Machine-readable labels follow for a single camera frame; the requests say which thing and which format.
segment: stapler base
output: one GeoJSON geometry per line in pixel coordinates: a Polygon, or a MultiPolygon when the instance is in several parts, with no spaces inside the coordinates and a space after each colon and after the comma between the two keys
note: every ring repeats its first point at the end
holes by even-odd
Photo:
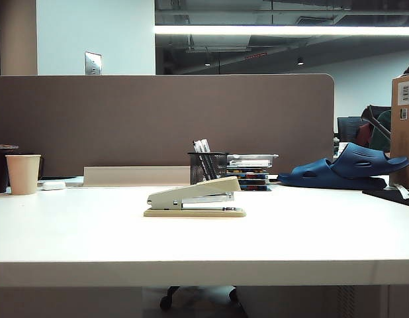
{"type": "Polygon", "coordinates": [[[145,217],[245,217],[246,212],[239,208],[226,209],[182,209],[182,210],[152,210],[144,211],[145,217]]]}

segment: light fixture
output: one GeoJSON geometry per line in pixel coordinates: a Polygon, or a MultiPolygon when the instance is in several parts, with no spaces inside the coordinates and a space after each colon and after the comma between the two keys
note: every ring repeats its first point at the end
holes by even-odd
{"type": "Polygon", "coordinates": [[[155,34],[409,36],[409,26],[156,25],[155,34]]]}

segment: pen holder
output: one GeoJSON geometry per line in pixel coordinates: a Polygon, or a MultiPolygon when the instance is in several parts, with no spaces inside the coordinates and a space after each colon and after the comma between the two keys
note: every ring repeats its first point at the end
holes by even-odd
{"type": "Polygon", "coordinates": [[[188,152],[190,184],[226,176],[227,152],[188,152]]]}

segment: blue slipper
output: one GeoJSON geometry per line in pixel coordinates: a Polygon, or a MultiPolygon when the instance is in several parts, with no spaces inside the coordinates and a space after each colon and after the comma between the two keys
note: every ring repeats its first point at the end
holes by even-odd
{"type": "Polygon", "coordinates": [[[381,150],[368,149],[349,143],[331,169],[344,178],[381,176],[409,165],[407,157],[388,158],[381,150]]]}
{"type": "Polygon", "coordinates": [[[279,174],[278,180],[296,187],[354,190],[382,190],[386,187],[385,181],[381,178],[343,178],[331,169],[330,164],[327,159],[319,159],[294,168],[291,174],[279,174]]]}

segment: fabric partition panel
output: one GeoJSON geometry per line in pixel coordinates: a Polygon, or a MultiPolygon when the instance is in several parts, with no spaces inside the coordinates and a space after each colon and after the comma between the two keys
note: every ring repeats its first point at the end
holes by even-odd
{"type": "Polygon", "coordinates": [[[44,157],[45,176],[84,166],[185,166],[192,140],[278,154],[271,173],[332,158],[325,74],[0,76],[0,144],[44,157]]]}

